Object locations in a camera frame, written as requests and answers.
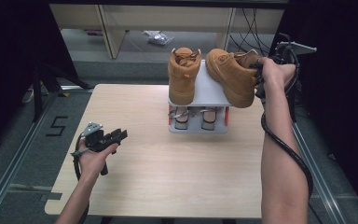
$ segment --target black cable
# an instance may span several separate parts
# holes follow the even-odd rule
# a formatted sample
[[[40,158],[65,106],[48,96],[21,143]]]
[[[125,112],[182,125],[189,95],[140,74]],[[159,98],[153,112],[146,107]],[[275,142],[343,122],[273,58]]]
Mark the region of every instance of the black cable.
[[[253,17],[253,20],[252,20],[252,24],[250,24],[250,22],[249,22],[249,20],[248,20],[248,18],[247,18],[247,16],[246,16],[245,10],[242,8],[242,14],[243,14],[243,16],[244,16],[244,18],[245,18],[245,20],[246,20],[246,23],[248,24],[248,27],[249,27],[249,30],[248,30],[248,33],[247,33],[246,37],[248,36],[249,33],[252,33],[252,36],[254,37],[255,42],[256,42],[258,48],[252,46],[251,44],[249,44],[249,43],[245,40],[246,37],[243,38],[243,40],[246,42],[246,44],[248,44],[248,45],[251,46],[252,48],[259,49],[260,52],[261,52],[261,54],[262,54],[262,56],[264,57],[264,56],[265,56],[265,54],[264,54],[264,53],[265,53],[265,50],[263,50],[263,49],[261,48],[261,45],[260,45],[260,42],[262,42],[262,41],[260,40],[260,38],[259,38],[258,36],[256,37],[255,33],[254,33],[253,30],[252,30],[253,24],[256,23],[255,13],[256,13],[256,11],[255,11],[255,9],[254,9],[254,17]]]
[[[249,47],[251,47],[252,49],[258,49],[260,51],[262,51],[262,49],[259,49],[258,47],[256,46],[253,46],[251,45],[249,42],[246,41],[246,37],[243,37],[242,34],[240,34],[241,38],[242,38],[242,42],[241,42],[241,46],[243,44],[243,42],[245,42]]]
[[[278,51],[277,54],[272,58],[274,59],[274,61],[277,61],[277,63],[279,63],[279,64],[293,63],[296,66],[295,75],[292,77],[292,80],[290,81],[289,85],[285,88],[285,94],[286,94],[286,96],[288,96],[287,100],[288,100],[288,105],[289,105],[290,116],[291,116],[292,121],[296,122],[296,114],[295,114],[295,97],[296,96],[295,96],[295,89],[293,87],[295,86],[297,79],[298,79],[299,62],[298,62],[298,58],[297,58],[295,52],[293,51],[293,49],[291,47],[290,36],[284,35],[284,34],[281,34],[281,35],[285,36],[288,39],[289,45],[286,47],[283,47],[284,49],[277,50]],[[313,191],[313,180],[312,180],[312,175],[310,173],[310,169],[308,168],[308,166],[287,144],[285,144],[282,141],[282,139],[280,139],[277,135],[275,135],[269,129],[269,127],[267,125],[267,121],[266,121],[266,112],[264,112],[261,117],[261,126],[263,127],[263,130],[266,132],[266,134],[268,134],[268,136],[270,136],[272,138],[272,140],[278,146],[280,146],[297,163],[299,168],[302,170],[305,177],[307,178],[309,199],[310,199],[310,195],[312,194],[312,191]]]
[[[248,50],[244,49],[242,46],[240,46],[232,37],[232,35],[229,36],[231,38],[231,40],[234,42],[234,44],[238,47],[238,51],[242,50],[243,52],[247,53],[249,52]]]
[[[76,141],[76,146],[75,146],[75,152],[77,152],[79,150],[79,143],[80,143],[80,139],[81,139],[81,134],[78,136],[77,141]],[[80,168],[79,168],[79,156],[74,156],[74,166],[75,166],[75,173],[76,173],[76,177],[77,177],[77,181],[80,180],[81,177],[81,173],[80,173]],[[86,217],[89,213],[89,208],[90,208],[90,203],[87,203],[87,207],[83,212],[83,215],[81,216],[80,220],[79,220],[79,224],[82,224],[86,221]]]
[[[263,130],[266,132],[266,134],[268,134],[271,137],[271,139],[276,144],[278,144],[278,146],[280,146],[300,167],[300,169],[304,173],[305,177],[307,178],[308,194],[309,194],[309,198],[310,198],[310,195],[312,194],[312,191],[313,191],[313,180],[312,180],[312,175],[310,173],[310,169],[308,169],[308,166],[301,159],[301,157],[299,157],[289,146],[287,146],[287,144],[285,144],[283,142],[283,140],[281,138],[279,138],[277,135],[275,135],[272,132],[272,130],[269,129],[269,127],[267,126],[267,121],[266,121],[266,112],[264,112],[263,115],[261,116],[261,126],[263,127]]]
[[[257,12],[257,8],[254,8],[254,18],[255,18],[256,12]],[[262,45],[264,45],[264,47],[266,47],[268,50],[270,50],[270,47],[267,46],[267,45],[260,39],[260,37],[258,36],[258,32],[257,32],[257,22],[256,22],[256,20],[255,20],[255,36],[257,36],[257,40],[260,41],[260,43],[261,43]]]

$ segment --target boot sole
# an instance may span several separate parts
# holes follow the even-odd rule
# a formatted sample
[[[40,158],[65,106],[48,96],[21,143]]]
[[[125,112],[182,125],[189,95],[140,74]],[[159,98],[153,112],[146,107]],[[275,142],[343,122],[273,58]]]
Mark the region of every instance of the boot sole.
[[[169,90],[170,100],[176,105],[189,105],[193,102],[194,92],[191,93],[180,93],[170,88]]]
[[[225,96],[227,97],[228,101],[233,106],[235,106],[237,108],[245,108],[245,107],[252,105],[254,99],[249,99],[249,98],[240,96],[237,93],[235,93],[232,89],[229,88],[227,83],[220,77],[220,74],[214,68],[216,66],[216,64],[214,63],[213,59],[211,59],[211,56],[209,54],[206,56],[205,66],[206,66],[206,70],[207,70],[209,76],[213,80],[222,84],[223,92],[224,92]]]

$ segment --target metal rod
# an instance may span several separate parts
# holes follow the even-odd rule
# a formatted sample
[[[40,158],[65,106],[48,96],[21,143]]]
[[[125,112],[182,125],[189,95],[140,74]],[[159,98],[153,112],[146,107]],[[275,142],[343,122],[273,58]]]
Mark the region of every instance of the metal rod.
[[[324,176],[322,175],[321,170],[316,164],[315,159],[312,157],[310,149],[308,148],[307,143],[305,142],[301,134],[301,131],[298,129],[296,123],[293,123],[293,131],[295,133],[296,140],[298,142],[298,147],[302,152],[304,162],[310,168],[310,172],[312,173],[313,176],[314,186],[318,190],[318,193],[321,196],[327,214],[330,216],[330,219],[332,220],[333,223],[338,223],[338,224],[347,223],[341,209],[339,208],[337,200],[335,199],[333,193],[331,192],[331,189],[328,187],[326,181],[324,180]]]
[[[52,93],[48,96],[48,99],[45,103],[45,110],[40,115],[40,118],[32,123],[28,133],[25,135],[24,139],[21,142],[20,147],[17,149],[16,154],[14,155],[13,159],[11,160],[9,166],[5,170],[5,173],[0,179],[0,204],[4,200],[5,195],[7,194],[7,190],[10,187],[10,184],[16,175],[16,173],[19,171],[22,162],[24,161],[28,150],[30,148],[30,145],[33,143],[35,136],[40,129],[40,126],[45,119],[45,116],[48,112],[48,109],[52,105],[55,99],[57,99],[57,93]]]

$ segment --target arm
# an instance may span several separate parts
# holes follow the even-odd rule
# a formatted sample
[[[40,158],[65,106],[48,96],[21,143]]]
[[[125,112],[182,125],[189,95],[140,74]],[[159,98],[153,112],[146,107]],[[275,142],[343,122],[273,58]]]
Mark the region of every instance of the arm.
[[[295,73],[293,64],[277,65],[261,58],[266,91],[268,127],[300,155],[284,87]],[[265,135],[261,161],[263,223],[307,223],[308,186],[301,169],[273,140]]]
[[[85,142],[80,140],[79,149],[84,149]],[[81,177],[71,197],[62,209],[56,223],[78,223],[89,203],[92,188],[97,182],[107,156],[116,151],[118,144],[109,146],[102,152],[88,151],[80,157]]]

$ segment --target white shoe rack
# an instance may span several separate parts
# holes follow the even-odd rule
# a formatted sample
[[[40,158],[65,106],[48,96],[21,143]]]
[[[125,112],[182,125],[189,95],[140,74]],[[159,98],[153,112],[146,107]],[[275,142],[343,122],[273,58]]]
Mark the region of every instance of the white shoe rack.
[[[176,105],[168,98],[169,111],[175,110],[177,106],[187,106],[190,110],[187,121],[187,129],[175,128],[175,119],[169,118],[169,129],[172,133],[226,133],[228,125],[228,112],[231,104],[228,102],[223,87],[213,80],[205,67],[205,60],[201,61],[200,70],[196,78],[196,89],[193,102],[190,105]],[[192,115],[191,111],[197,111],[205,106],[218,107],[214,130],[204,130],[202,125],[202,114]]]

